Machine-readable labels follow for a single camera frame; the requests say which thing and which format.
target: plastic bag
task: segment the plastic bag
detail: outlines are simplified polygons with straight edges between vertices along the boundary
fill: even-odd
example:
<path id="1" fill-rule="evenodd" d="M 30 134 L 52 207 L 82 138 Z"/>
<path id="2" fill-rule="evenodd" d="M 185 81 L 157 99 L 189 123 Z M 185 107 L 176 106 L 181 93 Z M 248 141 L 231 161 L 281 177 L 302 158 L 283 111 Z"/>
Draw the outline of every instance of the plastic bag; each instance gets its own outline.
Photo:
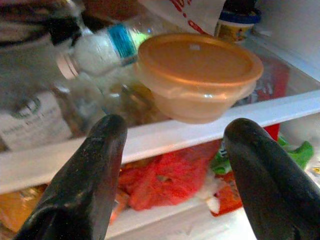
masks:
<path id="1" fill-rule="evenodd" d="M 166 153 L 146 166 L 124 169 L 118 186 L 130 195 L 137 210 L 177 205 L 191 198 L 203 185 L 211 158 L 220 141 Z"/>
<path id="2" fill-rule="evenodd" d="M 225 0 L 139 0 L 149 11 L 193 33 L 214 35 Z"/>

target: plastic container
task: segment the plastic container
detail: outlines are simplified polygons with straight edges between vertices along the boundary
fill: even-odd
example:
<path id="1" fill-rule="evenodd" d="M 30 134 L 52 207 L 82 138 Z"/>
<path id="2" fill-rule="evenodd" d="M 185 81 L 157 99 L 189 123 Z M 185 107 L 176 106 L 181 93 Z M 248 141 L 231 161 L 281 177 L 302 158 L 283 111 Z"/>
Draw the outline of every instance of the plastic container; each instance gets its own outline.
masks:
<path id="1" fill-rule="evenodd" d="M 148 12 L 80 37 L 73 49 L 57 58 L 57 64 L 67 79 L 80 73 L 101 76 L 132 63 L 145 39 L 165 32 L 163 21 Z"/>
<path id="2" fill-rule="evenodd" d="M 228 42 L 243 42 L 250 29 L 260 22 L 260 19 L 258 10 L 252 11 L 250 14 L 238 14 L 224 10 L 216 24 L 214 36 Z"/>
<path id="3" fill-rule="evenodd" d="M 181 33 L 146 40 L 138 50 L 135 71 L 161 112 L 181 122 L 202 124 L 250 95 L 263 65 L 235 44 Z"/>

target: bottle label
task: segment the bottle label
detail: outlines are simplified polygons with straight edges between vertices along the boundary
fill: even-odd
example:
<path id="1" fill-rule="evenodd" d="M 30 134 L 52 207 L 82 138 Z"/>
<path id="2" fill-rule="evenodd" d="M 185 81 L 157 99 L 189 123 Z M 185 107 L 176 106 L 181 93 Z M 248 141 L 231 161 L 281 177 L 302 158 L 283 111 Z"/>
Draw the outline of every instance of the bottle label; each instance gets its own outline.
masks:
<path id="1" fill-rule="evenodd" d="M 137 54 L 132 36 L 123 24 L 116 24 L 107 29 L 111 42 L 121 59 L 133 57 Z"/>
<path id="2" fill-rule="evenodd" d="M 0 114 L 0 123 L 0 137 L 12 151 L 57 143 L 72 137 L 51 92 L 37 95 L 19 112 Z"/>

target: bottle cap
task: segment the bottle cap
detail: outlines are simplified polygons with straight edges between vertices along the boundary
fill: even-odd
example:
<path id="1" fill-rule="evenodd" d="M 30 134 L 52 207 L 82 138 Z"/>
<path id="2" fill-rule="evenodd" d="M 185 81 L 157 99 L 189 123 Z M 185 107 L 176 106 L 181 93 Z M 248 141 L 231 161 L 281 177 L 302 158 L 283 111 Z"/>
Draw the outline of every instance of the bottle cap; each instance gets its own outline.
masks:
<path id="1" fill-rule="evenodd" d="M 69 54 L 59 54 L 56 58 L 56 63 L 66 79 L 74 79 L 79 75 Z"/>

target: blue jar lid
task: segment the blue jar lid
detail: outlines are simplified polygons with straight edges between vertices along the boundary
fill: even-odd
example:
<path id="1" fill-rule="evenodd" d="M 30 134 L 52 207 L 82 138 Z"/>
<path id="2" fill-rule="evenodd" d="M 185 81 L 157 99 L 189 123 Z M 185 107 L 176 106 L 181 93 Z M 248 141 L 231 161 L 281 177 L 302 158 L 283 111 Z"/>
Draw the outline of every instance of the blue jar lid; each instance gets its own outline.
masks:
<path id="1" fill-rule="evenodd" d="M 232 11 L 223 10 L 219 19 L 237 24 L 256 24 L 261 20 L 261 12 L 258 9 L 255 9 L 249 14 L 238 14 Z"/>

